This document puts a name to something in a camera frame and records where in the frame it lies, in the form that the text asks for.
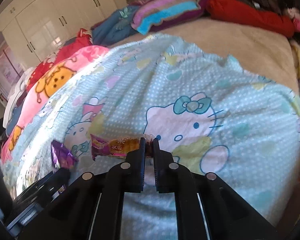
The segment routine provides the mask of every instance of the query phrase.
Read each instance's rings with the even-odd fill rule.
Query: red pillow
[[[209,0],[206,6],[211,18],[281,33],[291,38],[294,26],[289,17],[274,12],[258,11],[237,0]]]

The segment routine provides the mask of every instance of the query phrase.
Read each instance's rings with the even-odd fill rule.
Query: snack package
[[[51,142],[51,160],[52,166],[57,170],[60,168],[71,170],[78,161],[63,143],[56,140]]]
[[[142,134],[137,137],[122,137],[110,141],[104,140],[93,134],[91,136],[91,154],[93,160],[96,156],[112,156],[117,158],[125,158],[128,152],[138,150],[140,138],[146,139],[146,157],[153,157],[151,142],[153,135]]]

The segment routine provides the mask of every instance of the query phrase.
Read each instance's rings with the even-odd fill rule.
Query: bedsheet
[[[74,178],[122,161],[94,162],[91,133],[152,134],[175,161],[199,174],[216,172],[273,224],[297,178],[300,97],[244,70],[231,55],[205,53],[179,37],[150,35],[113,48],[50,99],[50,114],[34,117],[4,165],[5,182],[17,194],[52,170],[53,139],[78,157]],[[125,194],[121,237],[176,239],[174,196],[156,193],[148,162],[145,190]]]
[[[288,40],[281,34],[256,27],[200,18],[161,30],[187,42],[193,42],[207,53],[237,58],[241,66],[253,73],[273,79],[299,94],[298,80]],[[135,34],[110,48],[139,41],[145,36]]]

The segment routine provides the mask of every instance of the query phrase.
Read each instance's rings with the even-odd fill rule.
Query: blue blanket
[[[116,10],[105,22],[92,31],[94,45],[110,46],[136,34],[131,27],[133,16],[140,6],[131,6]]]
[[[216,172],[271,223],[280,219],[300,165],[300,98],[243,70],[231,55],[151,35],[111,49],[53,99],[51,113],[34,118],[4,165],[5,182],[18,194],[52,170],[53,139],[79,158],[75,179],[122,161],[94,162],[90,133],[104,139],[146,133],[191,171]],[[177,239],[174,196],[156,193],[147,161],[145,190],[125,195],[122,239]]]

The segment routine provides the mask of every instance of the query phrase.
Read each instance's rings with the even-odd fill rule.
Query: metal screw head
[[[207,174],[207,179],[209,179],[209,180],[215,180],[216,178],[217,178],[217,176],[213,172],[209,172]]]
[[[92,178],[92,174],[90,172],[86,172],[86,173],[82,174],[82,178],[84,180],[89,180]]]
[[[130,168],[130,163],[121,163],[120,167],[124,170]]]
[[[179,168],[179,165],[178,163],[170,163],[169,168],[172,170],[176,170],[177,168]]]

